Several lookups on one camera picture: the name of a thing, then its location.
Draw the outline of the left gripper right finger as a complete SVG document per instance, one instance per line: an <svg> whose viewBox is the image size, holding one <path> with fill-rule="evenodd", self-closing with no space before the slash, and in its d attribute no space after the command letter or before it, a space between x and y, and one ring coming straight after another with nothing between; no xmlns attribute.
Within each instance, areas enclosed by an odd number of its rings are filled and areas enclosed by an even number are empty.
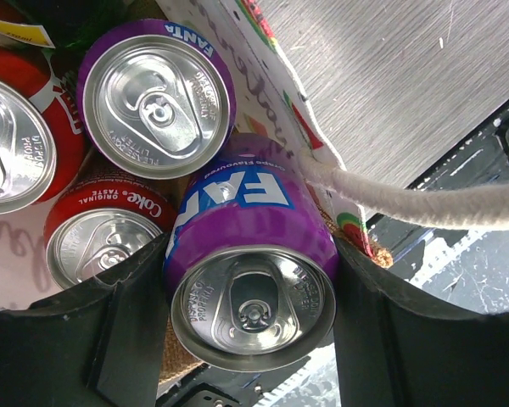
<svg viewBox="0 0 509 407"><path fill-rule="evenodd" d="M333 333L344 406L509 406L509 312L425 293L336 242Z"/></svg>

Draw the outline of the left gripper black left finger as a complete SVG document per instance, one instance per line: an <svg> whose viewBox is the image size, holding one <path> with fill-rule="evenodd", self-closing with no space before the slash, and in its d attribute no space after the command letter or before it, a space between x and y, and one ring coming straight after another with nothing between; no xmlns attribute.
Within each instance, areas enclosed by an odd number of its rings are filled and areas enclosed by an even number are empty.
<svg viewBox="0 0 509 407"><path fill-rule="evenodd" d="M0 310L0 406L153 406L168 236L25 310Z"/></svg>

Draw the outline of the red cola can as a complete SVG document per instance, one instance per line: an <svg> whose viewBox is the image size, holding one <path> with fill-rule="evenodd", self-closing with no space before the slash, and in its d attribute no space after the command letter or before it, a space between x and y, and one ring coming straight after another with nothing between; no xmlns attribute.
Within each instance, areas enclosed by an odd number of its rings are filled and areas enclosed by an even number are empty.
<svg viewBox="0 0 509 407"><path fill-rule="evenodd" d="M76 177L89 143L71 57L0 47L0 215L48 201Z"/></svg>
<svg viewBox="0 0 509 407"><path fill-rule="evenodd" d="M48 269L67 289L118 265L173 227L173 199L113 164L91 164L50 209L43 228Z"/></svg>

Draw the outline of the purple soda can front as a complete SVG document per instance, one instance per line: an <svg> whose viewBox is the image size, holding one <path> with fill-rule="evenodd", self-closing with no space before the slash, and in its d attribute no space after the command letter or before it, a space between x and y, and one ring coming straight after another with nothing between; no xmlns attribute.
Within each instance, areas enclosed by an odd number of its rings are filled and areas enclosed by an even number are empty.
<svg viewBox="0 0 509 407"><path fill-rule="evenodd" d="M330 332L339 256L297 162L239 133L186 190L165 255L183 347L228 371L271 371Z"/></svg>

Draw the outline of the purple Fanta can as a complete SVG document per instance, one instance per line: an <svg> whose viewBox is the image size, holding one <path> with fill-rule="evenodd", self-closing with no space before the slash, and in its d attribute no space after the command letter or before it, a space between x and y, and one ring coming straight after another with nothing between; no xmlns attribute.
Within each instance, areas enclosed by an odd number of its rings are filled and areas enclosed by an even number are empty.
<svg viewBox="0 0 509 407"><path fill-rule="evenodd" d="M237 112L230 71L198 32L168 20L119 25L88 49L76 101L95 147L119 168L169 180L207 164Z"/></svg>

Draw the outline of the brown canvas tote bag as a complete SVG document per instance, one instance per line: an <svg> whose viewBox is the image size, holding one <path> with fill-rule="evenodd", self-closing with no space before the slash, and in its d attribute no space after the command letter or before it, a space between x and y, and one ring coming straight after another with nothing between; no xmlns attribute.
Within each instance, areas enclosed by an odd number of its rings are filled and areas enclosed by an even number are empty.
<svg viewBox="0 0 509 407"><path fill-rule="evenodd" d="M208 38L232 69L238 92L260 77L271 91L259 102L241 102L236 126L262 130L300 153L312 197L338 235L376 265L382 249L367 235L364 205L417 226L509 231L509 183L454 192L410 192L347 173L322 133L299 78L254 1L130 1L125 20L186 20ZM12 50L44 48L0 42ZM64 53L67 49L44 48Z"/></svg>

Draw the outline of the green glass bottle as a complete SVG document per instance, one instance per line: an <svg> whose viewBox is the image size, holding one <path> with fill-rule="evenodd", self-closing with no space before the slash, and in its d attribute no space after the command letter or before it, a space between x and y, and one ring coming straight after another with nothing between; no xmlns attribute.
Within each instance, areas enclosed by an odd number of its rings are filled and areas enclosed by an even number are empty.
<svg viewBox="0 0 509 407"><path fill-rule="evenodd" d="M130 1L0 1L0 42L83 51L126 19Z"/></svg>

